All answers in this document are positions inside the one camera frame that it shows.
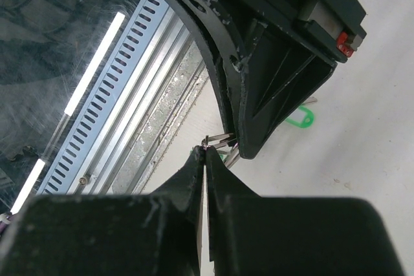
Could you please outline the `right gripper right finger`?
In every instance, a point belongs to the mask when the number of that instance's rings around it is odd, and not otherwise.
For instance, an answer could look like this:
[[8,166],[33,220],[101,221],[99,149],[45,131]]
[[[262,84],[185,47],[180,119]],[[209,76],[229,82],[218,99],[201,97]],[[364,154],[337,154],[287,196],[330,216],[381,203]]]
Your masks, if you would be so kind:
[[268,197],[207,148],[216,275],[403,275],[376,209],[352,197]]

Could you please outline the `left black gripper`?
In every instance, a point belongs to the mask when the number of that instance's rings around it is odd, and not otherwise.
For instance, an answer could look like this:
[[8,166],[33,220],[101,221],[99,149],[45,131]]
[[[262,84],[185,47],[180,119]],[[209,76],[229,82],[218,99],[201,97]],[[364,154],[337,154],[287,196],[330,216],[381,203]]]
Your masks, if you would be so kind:
[[235,134],[223,56],[240,60],[237,141],[255,158],[277,126],[366,37],[358,0],[165,0],[206,65],[225,133]]

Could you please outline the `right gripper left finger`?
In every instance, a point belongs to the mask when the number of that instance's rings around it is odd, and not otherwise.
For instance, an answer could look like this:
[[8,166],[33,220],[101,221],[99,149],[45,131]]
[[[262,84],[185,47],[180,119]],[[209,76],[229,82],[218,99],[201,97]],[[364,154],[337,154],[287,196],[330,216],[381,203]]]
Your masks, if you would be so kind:
[[205,152],[146,195],[39,195],[1,239],[2,275],[199,275]]

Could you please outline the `silver keyring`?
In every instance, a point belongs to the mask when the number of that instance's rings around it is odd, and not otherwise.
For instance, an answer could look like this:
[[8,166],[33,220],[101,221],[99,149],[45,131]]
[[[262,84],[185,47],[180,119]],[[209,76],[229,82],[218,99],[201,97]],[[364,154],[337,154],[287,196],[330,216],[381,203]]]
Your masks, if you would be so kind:
[[228,169],[232,168],[241,158],[239,154],[239,144],[233,133],[219,134],[215,136],[206,135],[202,140],[201,145],[205,149],[214,147]]

